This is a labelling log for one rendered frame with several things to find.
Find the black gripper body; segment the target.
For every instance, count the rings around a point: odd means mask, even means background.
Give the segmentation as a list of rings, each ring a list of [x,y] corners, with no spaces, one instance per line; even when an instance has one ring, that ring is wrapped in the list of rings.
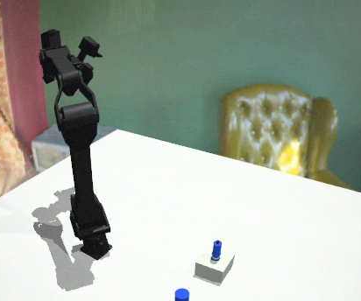
[[[100,45],[90,36],[84,36],[78,47],[81,49],[78,56],[75,57],[73,54],[71,55],[71,60],[72,60],[71,63],[73,64],[74,62],[78,62],[78,61],[83,62],[86,55],[89,55],[90,57],[95,56],[99,46]],[[64,91],[64,92],[62,91],[62,92],[66,96],[71,96],[74,95],[76,89],[70,89],[68,91]]]

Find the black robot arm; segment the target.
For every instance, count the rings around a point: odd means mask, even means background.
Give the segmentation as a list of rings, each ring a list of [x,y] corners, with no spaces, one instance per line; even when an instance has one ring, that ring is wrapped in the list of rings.
[[[94,77],[94,68],[80,61],[71,63],[70,50],[67,45],[61,46],[60,31],[52,29],[42,33],[41,43],[39,62],[43,67],[43,79],[46,84],[57,80],[59,92],[54,102],[55,117],[70,150],[75,193],[70,195],[72,210],[69,218],[74,236],[83,241],[80,251],[99,260],[112,245],[106,237],[106,233],[110,233],[108,218],[93,189],[90,145],[97,135],[99,109],[95,94],[87,85]],[[76,88],[89,101],[59,109],[61,92]]]

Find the white square block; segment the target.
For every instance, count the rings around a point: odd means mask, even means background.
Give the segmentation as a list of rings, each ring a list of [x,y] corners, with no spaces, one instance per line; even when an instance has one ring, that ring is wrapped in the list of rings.
[[[221,248],[219,260],[212,260],[213,246],[208,245],[195,262],[195,274],[222,283],[235,260],[235,254]]]

